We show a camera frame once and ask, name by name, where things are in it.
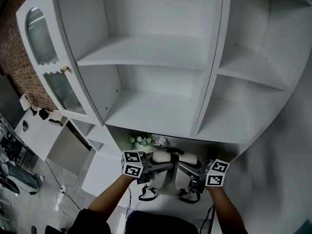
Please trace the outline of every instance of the ribbed glass panel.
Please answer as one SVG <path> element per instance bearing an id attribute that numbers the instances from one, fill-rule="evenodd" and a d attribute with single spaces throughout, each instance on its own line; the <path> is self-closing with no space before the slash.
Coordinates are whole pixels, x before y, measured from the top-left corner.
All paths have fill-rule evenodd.
<path id="1" fill-rule="evenodd" d="M 59 59 L 44 14 L 40 9 L 31 9 L 27 18 L 26 30 L 38 63 L 41 65 L 56 63 Z"/>
<path id="2" fill-rule="evenodd" d="M 86 114 L 65 74 L 49 73 L 45 74 L 44 77 L 64 109 Z"/>

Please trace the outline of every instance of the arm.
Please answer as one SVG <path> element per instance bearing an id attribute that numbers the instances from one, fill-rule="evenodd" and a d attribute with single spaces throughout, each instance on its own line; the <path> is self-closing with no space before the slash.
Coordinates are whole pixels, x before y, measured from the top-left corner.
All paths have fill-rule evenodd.
<path id="1" fill-rule="evenodd" d="M 89 206 L 89 210 L 98 212 L 102 215 L 105 221 L 116 208 L 121 197 L 124 195 L 128 186 L 136 178 L 121 175 L 109 188 L 101 193 Z"/>
<path id="2" fill-rule="evenodd" d="M 214 203 L 222 233 L 244 230 L 245 225 L 238 210 L 230 201 L 222 187 L 206 187 Z"/>

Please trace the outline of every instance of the brick wall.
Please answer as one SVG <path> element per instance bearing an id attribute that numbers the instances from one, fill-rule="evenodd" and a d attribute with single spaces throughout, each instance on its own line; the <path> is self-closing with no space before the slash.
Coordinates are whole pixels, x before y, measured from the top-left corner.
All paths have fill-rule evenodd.
<path id="1" fill-rule="evenodd" d="M 24 48 L 16 12 L 25 0 L 9 0 L 0 14 L 0 73 L 9 75 L 20 94 L 28 94 L 34 104 L 48 109 L 56 106 L 46 93 Z"/>

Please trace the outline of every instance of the box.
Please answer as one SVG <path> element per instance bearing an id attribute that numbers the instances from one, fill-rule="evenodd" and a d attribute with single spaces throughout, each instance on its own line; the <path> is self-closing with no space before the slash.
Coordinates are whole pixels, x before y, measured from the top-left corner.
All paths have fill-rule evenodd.
<path id="1" fill-rule="evenodd" d="M 52 124 L 60 125 L 60 126 L 64 126 L 66 121 L 67 121 L 67 117 L 63 116 L 60 113 L 60 111 L 57 109 L 53 110 L 49 118 L 49 122 L 51 122 Z"/>
<path id="2" fill-rule="evenodd" d="M 138 151 L 123 151 L 121 158 L 121 168 L 123 174 L 140 178 L 143 165 Z"/>

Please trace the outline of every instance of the power strip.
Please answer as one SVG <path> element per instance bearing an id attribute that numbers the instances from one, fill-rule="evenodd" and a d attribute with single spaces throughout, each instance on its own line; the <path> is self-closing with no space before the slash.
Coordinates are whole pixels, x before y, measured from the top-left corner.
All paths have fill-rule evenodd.
<path id="1" fill-rule="evenodd" d="M 61 200 L 64 198 L 65 192 L 66 192 L 67 187 L 65 185 L 61 186 L 61 190 L 59 191 L 59 193 L 57 194 L 57 204 L 55 206 L 55 210 L 58 211 L 59 210 L 59 204 L 61 202 Z"/>

